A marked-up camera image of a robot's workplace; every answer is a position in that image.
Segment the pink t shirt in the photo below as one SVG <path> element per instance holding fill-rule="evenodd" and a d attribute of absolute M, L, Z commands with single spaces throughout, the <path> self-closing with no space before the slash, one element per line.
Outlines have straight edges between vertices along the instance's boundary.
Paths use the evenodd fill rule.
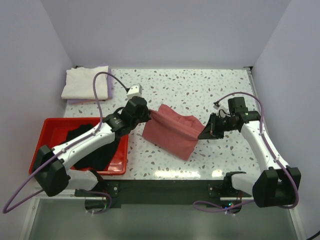
<path fill-rule="evenodd" d="M 187 161 L 205 126 L 193 115 L 180 115 L 166 104 L 150 111 L 142 137 L 168 153 Z"/>

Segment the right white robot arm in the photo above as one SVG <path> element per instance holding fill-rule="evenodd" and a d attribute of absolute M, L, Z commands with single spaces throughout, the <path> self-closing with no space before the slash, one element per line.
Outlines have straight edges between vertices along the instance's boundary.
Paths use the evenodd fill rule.
<path fill-rule="evenodd" d="M 260 170 L 259 177 L 244 171 L 228 172 L 217 191 L 230 197 L 241 191 L 252 196 L 260 208 L 297 206 L 301 172 L 297 167 L 290 167 L 272 143 L 263 123 L 263 114 L 249 110 L 244 97 L 228 99 L 228 110 L 220 101 L 214 103 L 214 108 L 216 112 L 210 115 L 198 139 L 219 140 L 226 132 L 237 130 L 249 144 Z"/>

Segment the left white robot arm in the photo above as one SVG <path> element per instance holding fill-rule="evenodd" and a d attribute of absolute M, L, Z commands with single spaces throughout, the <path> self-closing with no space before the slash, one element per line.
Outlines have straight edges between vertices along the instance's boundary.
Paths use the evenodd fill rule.
<path fill-rule="evenodd" d="M 120 140 L 138 124 L 150 119 L 147 101 L 134 96 L 120 113 L 109 114 L 78 137 L 53 148 L 41 146 L 35 156 L 32 175 L 49 197 L 66 189 L 85 190 L 92 196 L 99 196 L 104 190 L 101 176 L 92 170 L 73 170 L 72 167 L 87 155 Z"/>

